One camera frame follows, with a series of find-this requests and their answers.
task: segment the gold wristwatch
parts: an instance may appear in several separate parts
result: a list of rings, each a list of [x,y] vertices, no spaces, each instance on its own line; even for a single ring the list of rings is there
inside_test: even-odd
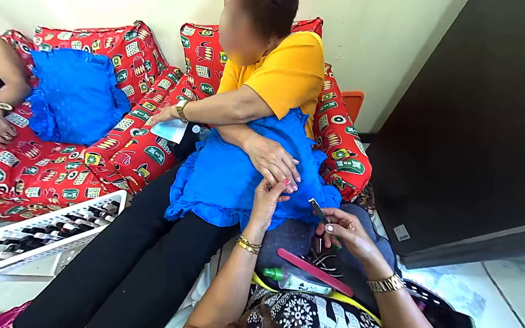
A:
[[[400,279],[398,274],[380,281],[369,281],[368,285],[373,292],[390,292],[397,291],[404,288],[404,281]]]
[[[4,111],[12,111],[13,106],[11,106],[10,104],[6,104],[6,103],[0,103],[0,109]]]
[[[190,102],[189,100],[183,99],[180,102],[178,102],[177,105],[175,106],[177,110],[177,114],[180,116],[180,120],[182,120],[183,122],[188,121],[186,118],[186,115],[184,114],[184,108],[186,108],[189,102]]]

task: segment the yellow shirt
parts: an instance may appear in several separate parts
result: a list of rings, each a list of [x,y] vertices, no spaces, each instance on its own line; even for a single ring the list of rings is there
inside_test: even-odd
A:
[[[228,61],[218,93],[250,86],[281,119],[291,108],[309,114],[305,126],[313,138],[313,115],[323,86],[323,45],[313,32],[289,35],[267,56],[249,66]]]

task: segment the pink nail file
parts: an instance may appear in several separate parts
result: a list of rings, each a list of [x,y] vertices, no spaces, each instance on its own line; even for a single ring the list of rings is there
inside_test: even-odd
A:
[[[311,263],[302,260],[301,258],[289,253],[284,248],[279,248],[276,251],[279,256],[286,259],[287,261],[291,262],[296,267],[299,267],[300,269],[308,272],[313,277],[316,277],[317,279],[323,281],[324,283],[332,286],[333,288],[339,290],[342,294],[346,295],[347,297],[354,296],[354,292],[352,291],[352,288],[343,282],[339,281],[338,279],[333,278],[329,274],[321,271],[318,267],[315,265],[312,265]]]

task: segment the white wall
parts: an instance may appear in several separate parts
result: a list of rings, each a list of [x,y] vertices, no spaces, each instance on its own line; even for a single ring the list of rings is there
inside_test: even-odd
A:
[[[300,0],[297,19],[321,16],[325,60],[343,91],[366,94],[359,132],[376,132],[467,0]],[[179,28],[217,23],[223,0],[0,0],[0,32],[36,25],[114,27],[136,19],[157,36],[168,62],[184,68]]]

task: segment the red sofa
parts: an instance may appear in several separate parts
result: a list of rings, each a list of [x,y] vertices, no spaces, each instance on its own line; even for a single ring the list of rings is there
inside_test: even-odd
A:
[[[293,31],[321,35],[322,26],[322,19],[316,18],[294,23]],[[109,56],[117,86],[129,97],[132,109],[104,138],[86,147],[42,142],[28,126],[30,105],[17,106],[7,119],[18,136],[7,149],[0,149],[0,220],[25,220],[120,189],[134,194],[174,166],[170,144],[149,132],[150,118],[158,107],[215,94],[227,60],[217,28],[182,26],[185,75],[166,64],[143,22],[114,29],[38,27],[33,42],[17,31],[5,32],[2,37],[21,56],[32,85],[37,79],[31,74],[30,50],[71,47]],[[329,64],[325,64],[314,134],[317,148],[328,156],[321,176],[351,201],[368,182],[372,168]]]

